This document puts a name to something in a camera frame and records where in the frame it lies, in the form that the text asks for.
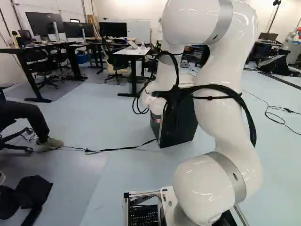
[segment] blue bin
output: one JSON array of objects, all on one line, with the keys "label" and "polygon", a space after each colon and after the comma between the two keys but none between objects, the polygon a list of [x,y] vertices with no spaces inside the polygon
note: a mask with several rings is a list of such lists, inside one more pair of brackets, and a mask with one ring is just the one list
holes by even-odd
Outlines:
[{"label": "blue bin", "polygon": [[76,57],[77,57],[77,62],[79,65],[82,65],[82,64],[85,64],[86,62],[89,61],[89,57],[88,57],[88,54],[76,54]]}]

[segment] computer monitor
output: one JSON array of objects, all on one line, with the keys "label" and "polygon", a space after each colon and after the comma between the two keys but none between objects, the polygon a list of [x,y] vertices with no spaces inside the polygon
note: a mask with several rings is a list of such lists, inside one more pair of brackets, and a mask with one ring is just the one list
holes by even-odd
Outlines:
[{"label": "computer monitor", "polygon": [[278,34],[274,34],[274,33],[269,34],[269,40],[271,40],[271,41],[276,41],[277,37],[278,37]]},{"label": "computer monitor", "polygon": [[261,33],[258,39],[268,40],[269,33]]},{"label": "computer monitor", "polygon": [[100,22],[99,27],[102,36],[127,37],[126,23]]},{"label": "computer monitor", "polygon": [[33,35],[46,36],[55,34],[53,22],[56,22],[59,33],[64,33],[64,25],[60,14],[26,12]]},{"label": "computer monitor", "polygon": [[82,29],[85,30],[85,37],[94,37],[93,24],[64,22],[65,34],[67,38],[83,38]]}]

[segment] person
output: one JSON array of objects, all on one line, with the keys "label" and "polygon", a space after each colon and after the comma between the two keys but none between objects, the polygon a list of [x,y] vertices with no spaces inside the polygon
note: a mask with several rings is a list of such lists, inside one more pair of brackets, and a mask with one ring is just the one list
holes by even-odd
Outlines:
[{"label": "person", "polygon": [[0,101],[0,128],[5,128],[15,119],[27,119],[38,136],[39,150],[51,150],[64,145],[63,141],[49,137],[49,128],[46,120],[36,105],[14,101]]}]

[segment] keyboard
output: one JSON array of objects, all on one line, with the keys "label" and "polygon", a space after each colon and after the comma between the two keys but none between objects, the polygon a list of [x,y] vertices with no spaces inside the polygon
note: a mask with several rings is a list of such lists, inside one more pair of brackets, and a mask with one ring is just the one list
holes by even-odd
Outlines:
[{"label": "keyboard", "polygon": [[53,42],[30,43],[25,45],[25,47],[46,46],[51,44],[53,44]]}]

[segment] black bag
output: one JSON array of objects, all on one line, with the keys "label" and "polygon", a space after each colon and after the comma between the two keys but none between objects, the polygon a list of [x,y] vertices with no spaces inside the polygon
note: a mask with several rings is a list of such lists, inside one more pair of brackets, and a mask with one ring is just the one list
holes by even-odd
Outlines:
[{"label": "black bag", "polygon": [[21,226],[33,225],[46,202],[52,183],[41,176],[24,177],[15,190],[0,186],[0,219],[11,218],[17,210],[32,209]]}]

